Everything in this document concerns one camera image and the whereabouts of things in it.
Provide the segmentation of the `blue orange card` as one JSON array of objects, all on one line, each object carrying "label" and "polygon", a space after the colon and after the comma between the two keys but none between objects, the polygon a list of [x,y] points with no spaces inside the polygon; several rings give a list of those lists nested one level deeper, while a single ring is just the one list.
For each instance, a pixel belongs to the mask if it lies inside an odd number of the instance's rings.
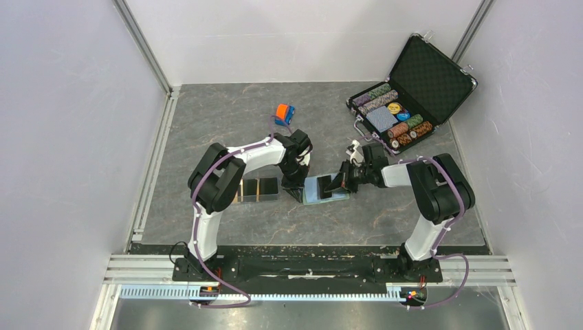
[{"label": "blue orange card", "polygon": [[276,108],[274,123],[287,127],[291,124],[295,114],[295,107],[288,104],[279,104]]}]

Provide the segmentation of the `clear tray with cards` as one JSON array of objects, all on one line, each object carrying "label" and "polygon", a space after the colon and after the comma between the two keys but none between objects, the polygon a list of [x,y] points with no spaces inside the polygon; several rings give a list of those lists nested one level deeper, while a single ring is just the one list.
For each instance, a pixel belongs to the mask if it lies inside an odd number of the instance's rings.
[{"label": "clear tray with cards", "polygon": [[280,184],[277,177],[262,177],[242,179],[234,204],[276,201],[280,195]]}]

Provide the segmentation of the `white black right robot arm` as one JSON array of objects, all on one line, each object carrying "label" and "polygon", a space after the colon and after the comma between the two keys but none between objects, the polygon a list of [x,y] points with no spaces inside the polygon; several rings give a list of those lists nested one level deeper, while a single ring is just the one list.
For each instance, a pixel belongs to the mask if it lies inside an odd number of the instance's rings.
[{"label": "white black right robot arm", "polygon": [[343,161],[338,174],[319,181],[318,187],[321,195],[330,195],[356,193],[363,184],[412,188],[420,215],[397,262],[398,274],[407,281],[424,273],[445,233],[476,203],[471,185],[450,154],[390,164],[378,142],[364,145],[361,160]]}]

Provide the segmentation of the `green card holder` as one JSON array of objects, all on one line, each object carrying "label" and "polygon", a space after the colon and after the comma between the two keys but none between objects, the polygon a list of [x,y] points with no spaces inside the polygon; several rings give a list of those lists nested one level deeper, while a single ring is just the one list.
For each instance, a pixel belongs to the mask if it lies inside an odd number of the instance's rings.
[{"label": "green card holder", "polygon": [[303,189],[302,203],[309,206],[349,199],[349,193],[345,190],[326,191],[326,187],[332,183],[336,176],[337,174],[331,173],[307,177]]}]

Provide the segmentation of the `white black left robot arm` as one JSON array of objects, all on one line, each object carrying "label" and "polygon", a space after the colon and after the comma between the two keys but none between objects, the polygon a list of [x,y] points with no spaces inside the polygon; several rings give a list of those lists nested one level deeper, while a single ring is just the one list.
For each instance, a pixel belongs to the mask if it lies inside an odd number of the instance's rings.
[{"label": "white black left robot arm", "polygon": [[312,149],[309,136],[300,129],[289,136],[273,133],[243,146],[214,143],[208,147],[188,179],[194,219],[187,247],[194,256],[189,267],[193,275],[204,281],[215,274],[216,262],[212,257],[218,249],[221,216],[234,201],[243,176],[266,166],[277,166],[283,175],[282,189],[301,203]]}]

